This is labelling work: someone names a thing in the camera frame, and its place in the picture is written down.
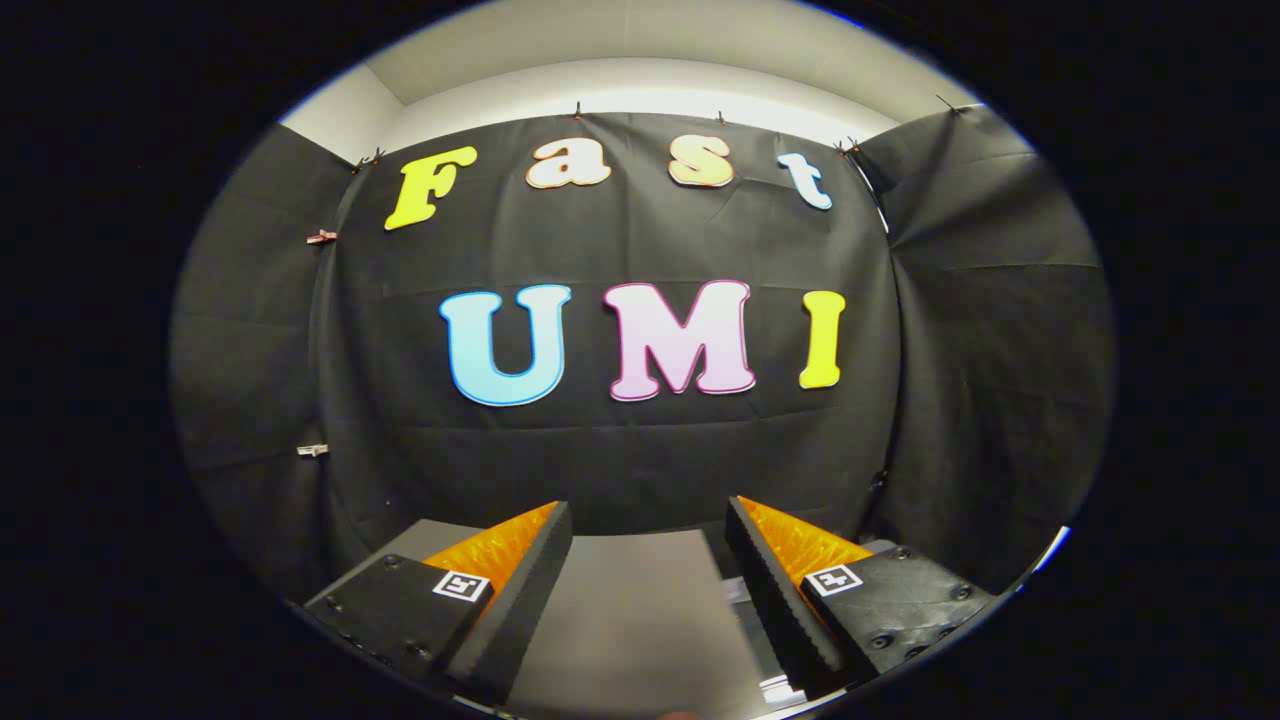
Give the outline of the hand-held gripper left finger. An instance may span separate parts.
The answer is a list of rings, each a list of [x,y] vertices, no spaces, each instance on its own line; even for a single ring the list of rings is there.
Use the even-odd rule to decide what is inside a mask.
[[[303,607],[404,682],[504,703],[572,543],[553,501],[435,553],[388,551]]]

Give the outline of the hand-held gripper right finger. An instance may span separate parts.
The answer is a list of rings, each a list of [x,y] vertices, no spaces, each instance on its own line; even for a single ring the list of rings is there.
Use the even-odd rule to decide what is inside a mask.
[[[780,666],[810,700],[911,662],[996,601],[919,550],[872,551],[744,496],[724,534]]]

